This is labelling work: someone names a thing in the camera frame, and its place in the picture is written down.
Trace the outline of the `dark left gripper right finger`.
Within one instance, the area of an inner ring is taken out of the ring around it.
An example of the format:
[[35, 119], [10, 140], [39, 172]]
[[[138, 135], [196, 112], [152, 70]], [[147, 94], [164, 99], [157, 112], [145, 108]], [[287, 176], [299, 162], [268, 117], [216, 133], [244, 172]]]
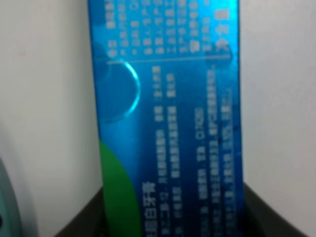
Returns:
[[314, 237], [316, 209], [279, 200], [268, 203], [244, 183], [246, 237]]

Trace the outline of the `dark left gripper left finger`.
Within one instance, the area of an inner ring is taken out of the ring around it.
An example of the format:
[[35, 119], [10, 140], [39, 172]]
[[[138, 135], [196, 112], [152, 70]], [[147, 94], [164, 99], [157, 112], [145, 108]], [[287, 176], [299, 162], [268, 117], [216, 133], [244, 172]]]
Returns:
[[103, 190], [100, 189], [83, 210], [56, 237], [104, 237], [106, 221]]

